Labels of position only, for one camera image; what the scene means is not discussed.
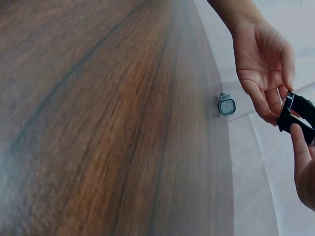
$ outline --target watch face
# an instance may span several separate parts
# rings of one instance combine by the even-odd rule
[[[221,102],[220,108],[223,115],[230,115],[236,110],[235,102],[232,99],[225,100]]]

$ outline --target watch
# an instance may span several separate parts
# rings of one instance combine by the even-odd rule
[[[222,92],[219,95],[218,109],[221,115],[231,116],[236,111],[236,102],[231,95]]]

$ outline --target wrist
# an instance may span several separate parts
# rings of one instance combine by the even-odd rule
[[[265,18],[252,0],[208,0],[229,31],[238,25],[265,22]]]

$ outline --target white surface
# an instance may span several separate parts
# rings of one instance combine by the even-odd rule
[[[315,212],[297,198],[290,136],[266,124],[243,92],[235,71],[232,37],[206,0],[195,0],[223,90],[238,103],[228,119],[233,163],[235,236],[310,236]],[[296,53],[294,87],[315,101],[315,1],[255,0]]]

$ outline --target wooden table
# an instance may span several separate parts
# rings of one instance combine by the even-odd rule
[[[0,235],[233,235],[194,2],[0,1]]]

